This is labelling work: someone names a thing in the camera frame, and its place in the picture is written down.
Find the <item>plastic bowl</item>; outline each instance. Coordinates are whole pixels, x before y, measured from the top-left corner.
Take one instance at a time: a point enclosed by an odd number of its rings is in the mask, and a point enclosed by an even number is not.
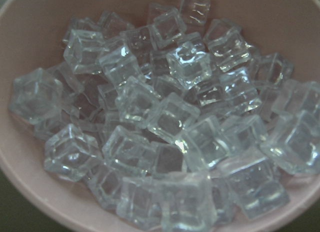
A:
[[[179,0],[9,0],[0,11],[0,166],[20,192],[44,213],[79,232],[138,232],[104,211],[78,183],[43,169],[43,143],[32,128],[8,112],[14,78],[63,60],[61,39],[71,16],[97,19],[115,11],[136,26],[146,22],[148,3]],[[317,0],[212,0],[209,19],[229,18],[263,54],[280,52],[295,64],[294,78],[320,81],[320,4]],[[320,175],[286,176],[291,202],[257,220],[241,213],[217,232],[274,231],[305,211],[320,196]]]

